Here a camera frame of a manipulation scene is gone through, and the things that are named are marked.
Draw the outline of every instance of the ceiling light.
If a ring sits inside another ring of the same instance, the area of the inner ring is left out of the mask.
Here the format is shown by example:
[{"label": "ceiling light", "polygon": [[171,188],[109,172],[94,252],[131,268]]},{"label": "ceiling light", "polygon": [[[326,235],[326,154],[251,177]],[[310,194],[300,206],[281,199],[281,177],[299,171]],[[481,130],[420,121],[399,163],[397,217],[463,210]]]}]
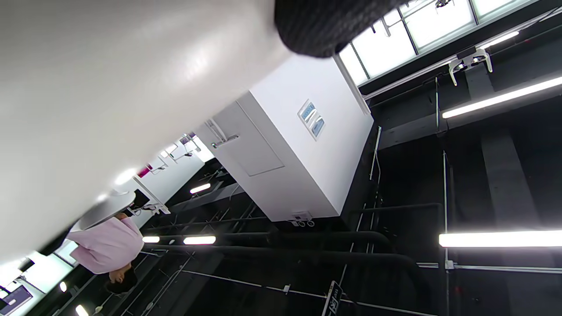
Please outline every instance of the ceiling light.
[{"label": "ceiling light", "polygon": [[195,193],[197,193],[197,192],[206,190],[206,189],[208,189],[208,188],[210,188],[210,187],[211,187],[211,183],[203,184],[203,185],[200,186],[200,187],[192,188],[192,189],[189,191],[189,193],[195,194]]},{"label": "ceiling light", "polygon": [[132,177],[135,176],[135,174],[137,174],[137,170],[134,168],[131,169],[127,169],[125,171],[123,171],[118,177],[117,179],[115,179],[115,184],[117,184],[118,186],[124,184],[125,182],[131,180]]},{"label": "ceiling light", "polygon": [[493,97],[484,101],[480,101],[480,102],[476,102],[473,104],[469,104],[469,105],[465,105],[462,107],[459,107],[458,109],[453,109],[450,111],[446,111],[443,113],[443,118],[444,119],[448,119],[451,118],[453,116],[457,116],[460,114],[464,114],[467,112],[471,112],[474,110],[478,110],[478,109],[482,109],[484,107],[490,106],[490,105],[494,105],[494,104],[498,104],[498,103],[502,103],[508,100],[512,100],[518,97],[522,97],[522,96],[526,96],[528,94],[534,93],[534,92],[538,92],[538,91],[542,91],[548,88],[552,88],[555,87],[557,85],[561,85],[562,84],[562,77],[558,77],[556,79],[552,79],[552,80],[548,80],[542,83],[538,83],[535,85],[532,85],[530,87],[526,87],[523,89],[519,89],[513,92],[509,92],[509,93],[504,93],[502,95],[499,95],[497,97]]},{"label": "ceiling light", "polygon": [[142,241],[145,243],[157,243],[160,242],[160,237],[158,236],[146,236],[142,237]]},{"label": "ceiling light", "polygon": [[215,236],[194,236],[187,237],[183,240],[183,243],[186,245],[210,245],[215,243],[215,241]]},{"label": "ceiling light", "polygon": [[560,247],[562,231],[441,234],[443,247]]},{"label": "ceiling light", "polygon": [[508,39],[510,39],[510,38],[512,38],[512,37],[516,37],[517,35],[519,35],[519,32],[518,32],[518,31],[511,32],[511,33],[509,33],[509,34],[507,34],[507,35],[504,35],[504,36],[502,36],[502,37],[500,37],[500,38],[498,38],[498,39],[495,39],[495,40],[493,40],[493,41],[491,41],[491,42],[489,42],[489,43],[486,43],[486,44],[480,46],[479,49],[486,49],[486,48],[488,48],[488,47],[490,47],[490,46],[492,46],[492,45],[501,43],[501,42],[503,42],[503,41],[505,41],[505,40],[508,40]]},{"label": "ceiling light", "polygon": [[78,316],[89,316],[88,312],[86,312],[82,305],[76,306],[76,313]]}]

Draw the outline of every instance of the black object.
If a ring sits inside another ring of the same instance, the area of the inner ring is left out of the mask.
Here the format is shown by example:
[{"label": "black object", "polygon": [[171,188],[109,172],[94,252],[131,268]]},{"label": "black object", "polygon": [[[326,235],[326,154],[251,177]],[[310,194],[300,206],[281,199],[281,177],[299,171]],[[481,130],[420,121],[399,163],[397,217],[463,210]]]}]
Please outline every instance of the black object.
[{"label": "black object", "polygon": [[142,193],[141,190],[136,189],[135,190],[135,199],[133,200],[133,206],[131,206],[131,209],[132,210],[140,209],[144,205],[146,205],[149,201],[150,201],[150,198],[148,198],[144,193]]},{"label": "black object", "polygon": [[435,3],[435,8],[442,8],[447,4],[449,4],[450,2],[451,0],[437,0],[437,2]]},{"label": "black object", "polygon": [[24,262],[22,264],[20,264],[18,269],[23,273],[23,272],[27,271],[29,268],[33,267],[34,264],[35,264],[35,262],[33,262],[33,260],[31,260],[29,258],[25,258]]},{"label": "black object", "polygon": [[275,26],[291,51],[332,57],[407,0],[276,0]]}]

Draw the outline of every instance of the wall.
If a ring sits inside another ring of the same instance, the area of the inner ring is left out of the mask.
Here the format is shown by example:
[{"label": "wall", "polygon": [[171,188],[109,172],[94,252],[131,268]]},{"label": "wall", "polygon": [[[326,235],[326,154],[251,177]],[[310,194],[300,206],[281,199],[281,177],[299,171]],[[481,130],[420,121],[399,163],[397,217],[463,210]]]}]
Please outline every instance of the wall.
[{"label": "wall", "polygon": [[[338,213],[373,125],[333,59],[293,56],[250,92]],[[324,118],[315,141],[298,112],[307,100]]]},{"label": "wall", "polygon": [[[238,111],[237,107],[243,109],[244,115],[240,114],[241,111]],[[237,103],[214,116],[214,119],[224,133],[237,134],[240,138],[232,144],[211,148],[211,152],[272,222],[292,219],[293,211],[308,211],[314,218],[338,215],[253,95],[246,93],[238,99]],[[233,158],[232,148],[236,146],[235,150],[249,148],[241,153],[248,160],[259,159],[251,150],[255,148],[253,142],[248,141],[248,134],[245,134],[250,124],[253,124],[263,136],[283,167],[249,176],[239,163],[240,156]],[[194,131],[205,143],[218,141],[204,125]],[[303,134],[310,135],[307,131],[303,131]]]},{"label": "wall", "polygon": [[[175,157],[185,153],[184,146],[179,142],[175,142],[178,148],[173,151]],[[179,188],[181,188],[195,173],[204,166],[204,162],[199,159],[196,155],[191,157],[182,157],[175,163],[170,156],[164,158],[164,161],[168,164],[165,170],[155,171],[156,174],[148,173],[143,176],[140,181],[158,198],[160,201],[165,203],[169,200],[172,195],[176,193]],[[162,161],[155,158],[149,162],[154,168],[162,166]],[[135,191],[140,189],[139,185],[134,180],[129,180],[126,183],[116,186],[118,191]],[[133,216],[133,221],[138,227],[144,225],[151,217],[151,212],[143,211],[140,216]]]}]

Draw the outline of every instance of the cable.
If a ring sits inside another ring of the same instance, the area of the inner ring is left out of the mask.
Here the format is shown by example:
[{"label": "cable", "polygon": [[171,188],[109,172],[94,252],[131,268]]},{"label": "cable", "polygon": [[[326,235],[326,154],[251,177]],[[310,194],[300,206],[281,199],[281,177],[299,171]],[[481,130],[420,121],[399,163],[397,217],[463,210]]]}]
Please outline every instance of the cable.
[{"label": "cable", "polygon": [[359,304],[351,299],[351,297],[349,297],[346,293],[342,293],[342,296],[344,296],[347,300],[351,301],[353,303],[353,306],[355,307],[353,310],[355,311],[355,316],[360,316],[361,315],[361,307],[359,306]]}]

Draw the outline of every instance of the panel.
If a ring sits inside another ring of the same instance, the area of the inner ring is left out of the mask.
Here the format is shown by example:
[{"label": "panel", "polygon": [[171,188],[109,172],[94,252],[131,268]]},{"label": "panel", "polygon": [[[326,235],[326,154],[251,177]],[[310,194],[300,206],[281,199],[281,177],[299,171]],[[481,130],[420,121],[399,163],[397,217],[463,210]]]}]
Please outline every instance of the panel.
[{"label": "panel", "polygon": [[339,57],[342,59],[343,64],[346,65],[347,71],[350,73],[351,79],[357,85],[367,81],[367,75],[359,63],[359,59],[355,56],[355,52],[351,45],[348,45],[339,53]]},{"label": "panel", "polygon": [[238,103],[229,105],[214,120],[226,137],[239,136],[217,150],[225,151],[250,177],[284,167]]},{"label": "panel", "polygon": [[472,0],[480,21],[488,21],[531,0]]},{"label": "panel", "polygon": [[402,65],[416,56],[403,23],[390,27],[390,37],[380,21],[374,24],[376,33],[368,29],[353,40],[359,57],[371,78]]},{"label": "panel", "polygon": [[468,0],[430,4],[405,19],[418,51],[429,50],[475,26]]}]

